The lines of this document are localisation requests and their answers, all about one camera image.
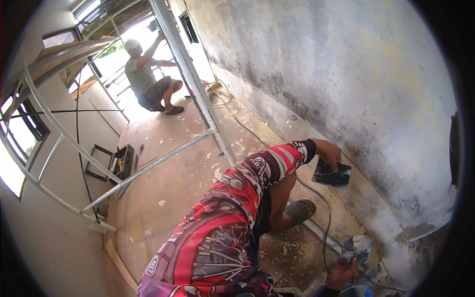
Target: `gray t-shirt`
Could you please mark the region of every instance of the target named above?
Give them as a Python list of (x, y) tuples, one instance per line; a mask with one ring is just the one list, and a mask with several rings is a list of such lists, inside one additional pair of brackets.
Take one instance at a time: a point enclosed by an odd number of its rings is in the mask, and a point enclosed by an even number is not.
[(151, 59), (150, 62), (139, 69), (137, 69), (136, 62), (137, 59), (131, 58), (125, 63), (125, 75), (129, 79), (130, 87), (135, 93), (135, 96), (139, 97), (145, 94), (145, 92), (156, 83), (151, 64), (155, 64), (157, 60)]

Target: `sanding sponge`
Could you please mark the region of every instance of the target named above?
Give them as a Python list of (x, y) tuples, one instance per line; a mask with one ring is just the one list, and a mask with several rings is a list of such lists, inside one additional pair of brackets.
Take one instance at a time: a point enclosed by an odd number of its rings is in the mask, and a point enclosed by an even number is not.
[(356, 259), (359, 264), (364, 264), (368, 260), (374, 238), (363, 235), (347, 236), (343, 244), (341, 263), (349, 264)]
[(330, 164), (325, 163), (320, 158), (313, 173), (312, 181), (334, 188), (346, 187), (350, 181), (352, 167), (340, 163), (337, 163), (337, 167), (338, 171), (333, 172)]

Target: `toolbox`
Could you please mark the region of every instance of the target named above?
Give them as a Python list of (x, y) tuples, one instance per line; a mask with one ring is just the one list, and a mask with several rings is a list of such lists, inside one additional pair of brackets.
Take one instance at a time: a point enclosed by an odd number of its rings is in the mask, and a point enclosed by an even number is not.
[[(110, 156), (107, 169), (112, 171), (118, 178), (120, 178), (121, 180), (124, 180), (130, 176), (130, 172), (132, 171), (132, 157), (133, 157), (133, 151), (134, 151), (133, 147), (131, 147), (130, 144), (124, 146), (123, 148), (119, 149), (117, 152), (114, 152), (114, 153), (103, 147), (100, 147), (94, 144), (91, 155), (93, 155), (96, 150), (101, 151)], [(112, 168), (115, 158), (117, 158), (116, 163), (119, 163), (119, 160), (120, 160), (120, 165), (116, 164), (114, 168)], [(103, 182), (110, 181), (113, 184), (117, 184), (116, 182), (111, 180), (108, 176), (101, 176), (99, 174), (91, 172), (89, 170), (89, 165), (90, 165), (90, 162), (88, 161), (85, 168), (85, 174), (92, 176)]]

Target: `floor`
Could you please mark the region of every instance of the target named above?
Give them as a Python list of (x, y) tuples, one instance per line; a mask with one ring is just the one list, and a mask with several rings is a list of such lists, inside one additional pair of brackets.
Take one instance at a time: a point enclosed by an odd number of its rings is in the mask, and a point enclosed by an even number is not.
[[(223, 103), (216, 97), (212, 97), (212, 102)], [(124, 128), (118, 144), (120, 147), (130, 144), (137, 151), (141, 144), (145, 145), (139, 158), (139, 169), (205, 130), (191, 100), (179, 101), (177, 104), (185, 107), (180, 115), (145, 113), (140, 118), (131, 120)], [(235, 98), (226, 105), (215, 107), (215, 111), (238, 161), (264, 146), (231, 113), (266, 144), (284, 143), (266, 123)], [(137, 282), (150, 259), (181, 219), (229, 166), (227, 159), (218, 156), (219, 153), (211, 137), (208, 137), (137, 178), (118, 201), (113, 197), (108, 199), (107, 223), (117, 227), (117, 233), (105, 234), (104, 244), (109, 238), (112, 240)], [(365, 234), (364, 228), (334, 192), (310, 182), (313, 170), (309, 166), (302, 166), (297, 172), (302, 181), (318, 190), (329, 201), (332, 209), (331, 235), (343, 242), (346, 235)], [(316, 194), (297, 182), (290, 201), (302, 198), (310, 199), (316, 204), (317, 212), (312, 219), (319, 225), (326, 226), (326, 205)], [(299, 287), (303, 291), (313, 281), (323, 281), (327, 277), (322, 248), (321, 240), (305, 226), (297, 225), (261, 238), (260, 265), (272, 275), (277, 287)], [(110, 296), (135, 296), (110, 257), (104, 258)], [(336, 253), (327, 249), (326, 259), (329, 269), (333, 269), (337, 260)], [(376, 252), (371, 253), (367, 264), (375, 268), (381, 278), (388, 278)]]

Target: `power cord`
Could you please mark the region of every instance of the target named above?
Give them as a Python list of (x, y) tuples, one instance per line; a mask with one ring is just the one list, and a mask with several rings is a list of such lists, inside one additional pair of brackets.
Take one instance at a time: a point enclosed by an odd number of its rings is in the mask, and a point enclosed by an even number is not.
[[(229, 98), (229, 100), (225, 103), (222, 103), (222, 104), (219, 104), (219, 105), (214, 105), (214, 106), (221, 106), (221, 105), (226, 105), (228, 104), (230, 101), (231, 101), (231, 94), (229, 93), (228, 91), (228, 87), (221, 81), (222, 85), (224, 85), (226, 87), (226, 91), (228, 92), (229, 95), (223, 95), (220, 91), (217, 91), (217, 90), (213, 90), (213, 91), (216, 91), (218, 93), (220, 93), (221, 95), (223, 96), (226, 96)], [(259, 136), (257, 136), (253, 131), (251, 131), (248, 127), (246, 127), (241, 121), (239, 121), (239, 119), (234, 116), (234, 114), (232, 113), (231, 109), (226, 106), (226, 108), (228, 109), (229, 113), (231, 114), (231, 116), (235, 119), (235, 121), (240, 124), (244, 129), (246, 129), (249, 133), (251, 133), (263, 146), (265, 147), (269, 147), (268, 144), (266, 144), (262, 139), (260, 139)], [(328, 207), (328, 225), (327, 225), (327, 228), (326, 228), (326, 231), (325, 231), (325, 234), (323, 236), (323, 261), (325, 263), (325, 269), (326, 269), (326, 272), (327, 274), (330, 276), (331, 275), (331, 272), (330, 270), (328, 269), (328, 265), (327, 265), (327, 261), (326, 261), (326, 252), (325, 252), (325, 247), (326, 247), (326, 240), (327, 240), (327, 237), (328, 237), (328, 231), (330, 230), (330, 224), (332, 222), (332, 210), (330, 208), (330, 204), (328, 203), (328, 201), (323, 197), (322, 194), (320, 194), (320, 192), (312, 189), (310, 186), (308, 186), (306, 183), (304, 183), (297, 175), (297, 180), (298, 182), (303, 185), (305, 188), (311, 190), (313, 193), (317, 194), (324, 202), (325, 204), (327, 205)], [(383, 289), (388, 289), (388, 290), (394, 290), (394, 291), (399, 291), (399, 292), (404, 292), (404, 293), (408, 293), (408, 292), (412, 292), (411, 291), (405, 291), (405, 290), (400, 290), (400, 289), (396, 289), (395, 287), (386, 287), (386, 286), (383, 286), (383, 285), (380, 285), (378, 283), (376, 283), (374, 280), (372, 280), (369, 276), (367, 276), (366, 274), (363, 274), (363, 276), (369, 280), (372, 284), (380, 287), (380, 288), (383, 288)]]
[[(81, 75), (83, 73), (83, 67), (84, 67), (84, 60), (81, 64), (81, 71), (79, 72), (79, 82), (81, 82)], [(77, 94), (76, 94), (76, 140), (77, 140), (77, 144), (79, 144), (79, 89), (80, 89), (80, 87), (77, 88)], [(79, 154), (79, 163), (81, 164), (81, 173), (83, 174), (84, 184), (86, 185), (87, 195), (89, 197), (89, 202), (92, 203), (91, 193), (89, 192), (89, 187), (87, 186), (87, 181), (86, 181), (86, 175), (84, 174), (83, 158), (81, 156), (81, 153), (78, 152), (78, 154)], [(92, 211), (94, 212), (96, 222), (98, 224), (100, 224), (101, 220), (99, 220), (99, 217), (97, 216), (97, 212), (95, 211), (94, 207), (92, 208)]]
[(221, 85), (226, 88), (226, 91), (227, 91), (228, 95), (225, 95), (225, 94), (223, 94), (223, 93), (221, 93), (220, 91), (215, 90), (215, 89), (209, 89), (208, 91), (206, 91), (206, 94), (209, 93), (209, 92), (211, 92), (211, 91), (213, 91), (213, 95), (214, 95), (216, 98), (218, 98), (218, 99), (223, 100), (222, 98), (216, 96), (216, 93), (215, 93), (215, 92), (219, 93), (221, 96), (228, 97), (229, 100), (228, 100), (228, 101), (225, 101), (224, 103), (221, 103), (221, 104), (211, 104), (211, 105), (213, 105), (213, 106), (223, 106), (223, 105), (226, 105), (226, 104), (228, 104), (229, 102), (231, 102), (232, 95), (231, 95), (231, 93), (229, 92), (228, 87), (224, 84), (224, 82), (223, 82), (222, 80), (218, 79), (216, 82), (221, 82)]

